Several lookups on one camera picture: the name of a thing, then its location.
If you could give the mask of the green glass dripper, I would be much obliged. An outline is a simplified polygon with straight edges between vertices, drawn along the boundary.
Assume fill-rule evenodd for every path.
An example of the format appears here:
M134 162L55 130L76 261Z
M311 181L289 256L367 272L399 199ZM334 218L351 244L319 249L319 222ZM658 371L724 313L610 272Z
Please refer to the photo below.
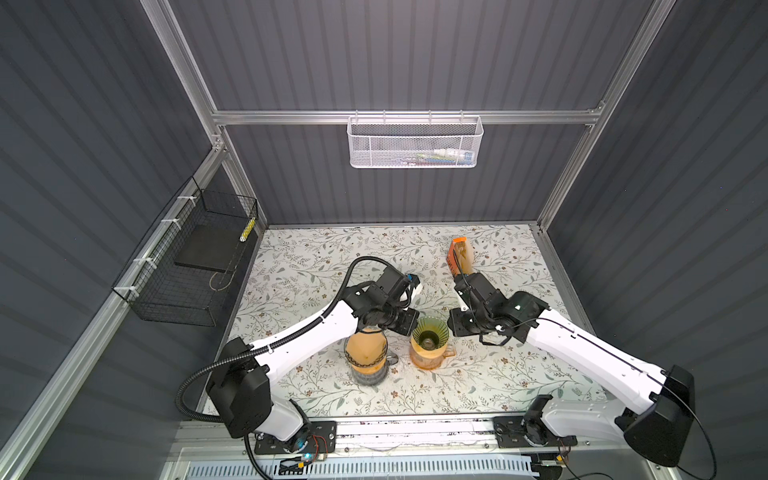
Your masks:
M422 350L436 351L447 345L450 329L445 320L424 317L419 319L411 336Z

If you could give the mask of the orange glass pitcher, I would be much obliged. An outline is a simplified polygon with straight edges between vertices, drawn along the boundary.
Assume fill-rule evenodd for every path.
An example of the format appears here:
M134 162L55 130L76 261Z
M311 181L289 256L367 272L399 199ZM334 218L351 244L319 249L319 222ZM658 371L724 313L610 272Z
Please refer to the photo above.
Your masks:
M456 355L453 346L447 346L439 350L420 350L410 347L409 355L412 363L421 370L434 370L439 368L445 359Z

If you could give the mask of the orange coffee filter box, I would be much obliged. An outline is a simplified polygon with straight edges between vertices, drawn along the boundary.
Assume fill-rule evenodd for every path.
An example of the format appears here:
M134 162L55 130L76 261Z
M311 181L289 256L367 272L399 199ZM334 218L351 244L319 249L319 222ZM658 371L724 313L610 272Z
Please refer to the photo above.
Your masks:
M453 277L474 272L474 252L466 237L454 238L451 241L446 262Z

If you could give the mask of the clear grey glass pitcher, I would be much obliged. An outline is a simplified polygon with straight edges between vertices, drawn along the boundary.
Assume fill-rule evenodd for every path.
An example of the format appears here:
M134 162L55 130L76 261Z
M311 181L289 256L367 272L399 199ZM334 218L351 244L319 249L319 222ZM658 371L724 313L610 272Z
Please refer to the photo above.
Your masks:
M399 362L399 357L396 354L394 354L394 353L388 354L385 359L387 359L387 361L388 361L388 368L387 368L386 374L376 375L376 376L373 376L373 377L364 377L362 375L356 374L352 370L352 368L350 367L351 368L351 376L352 376L353 380L356 383L358 383L360 385L363 385L363 386L375 386L375 385L378 385L378 384L382 383L384 381L384 379L387 377L387 374L389 372L389 368L397 365L398 362Z

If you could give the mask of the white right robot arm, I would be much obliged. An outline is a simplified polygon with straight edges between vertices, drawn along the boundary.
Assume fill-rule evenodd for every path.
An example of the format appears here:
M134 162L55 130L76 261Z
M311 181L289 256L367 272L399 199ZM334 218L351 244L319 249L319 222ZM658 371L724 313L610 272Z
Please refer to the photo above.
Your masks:
M687 370L663 369L627 354L525 291L505 296L480 273L457 274L459 307L447 325L457 337L497 334L535 347L580 371L607 394L568 401L539 394L516 431L533 446L573 445L581 437L622 441L641 457L675 467L695 420L695 383Z

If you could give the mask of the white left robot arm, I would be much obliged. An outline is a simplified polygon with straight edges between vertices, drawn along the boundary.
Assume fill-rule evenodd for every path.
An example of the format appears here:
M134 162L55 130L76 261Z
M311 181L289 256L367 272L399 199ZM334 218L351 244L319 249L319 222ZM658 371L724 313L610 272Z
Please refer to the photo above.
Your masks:
M352 285L350 278L345 275L323 310L283 332L249 344L236 338L225 345L219 359L232 361L213 369L206 393L231 437L265 434L300 449L311 423L294 401L273 395L278 381L355 334L383 329L408 336L414 330L419 312L411 302L421 288L417 275L387 264L376 280Z

